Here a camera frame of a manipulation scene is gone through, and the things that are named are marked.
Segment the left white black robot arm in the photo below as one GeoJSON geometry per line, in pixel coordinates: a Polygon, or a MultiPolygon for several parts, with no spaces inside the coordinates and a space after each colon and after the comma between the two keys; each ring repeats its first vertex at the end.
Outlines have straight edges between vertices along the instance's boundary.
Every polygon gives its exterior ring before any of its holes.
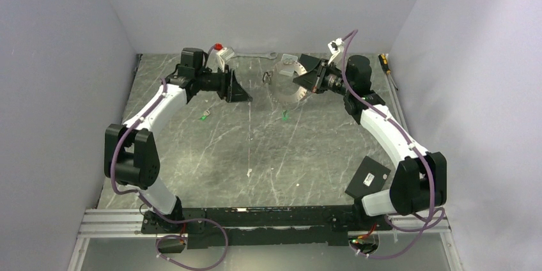
{"type": "Polygon", "coordinates": [[[104,173],[117,195],[135,194],[169,233],[183,225],[182,202],[160,179],[155,137],[169,120],[199,92],[215,92],[228,103],[250,102],[252,97],[226,64],[208,68],[210,50],[184,48],[174,71],[160,80],[156,94],[121,124],[107,127],[104,137],[104,173]]]}

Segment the green plastic key tag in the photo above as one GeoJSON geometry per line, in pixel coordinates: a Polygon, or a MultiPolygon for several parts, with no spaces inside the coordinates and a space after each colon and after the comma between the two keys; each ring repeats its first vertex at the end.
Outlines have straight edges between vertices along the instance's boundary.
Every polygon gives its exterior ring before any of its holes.
{"type": "Polygon", "coordinates": [[[289,110],[284,110],[282,112],[282,120],[286,121],[286,120],[288,120],[288,118],[289,118],[289,110]]]}

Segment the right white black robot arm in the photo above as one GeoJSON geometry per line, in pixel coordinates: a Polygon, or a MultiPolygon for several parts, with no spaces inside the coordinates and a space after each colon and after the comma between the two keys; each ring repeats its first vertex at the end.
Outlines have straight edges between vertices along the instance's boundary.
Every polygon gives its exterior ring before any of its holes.
{"type": "Polygon", "coordinates": [[[352,212],[359,229],[368,229],[378,215],[410,215],[443,206],[447,201],[447,161],[417,143],[394,119],[384,100],[371,88],[370,60],[350,56],[345,69],[334,62],[307,54],[298,60],[302,69],[293,82],[320,94],[342,96],[346,112],[383,147],[396,171],[388,190],[363,195],[352,212]]]}

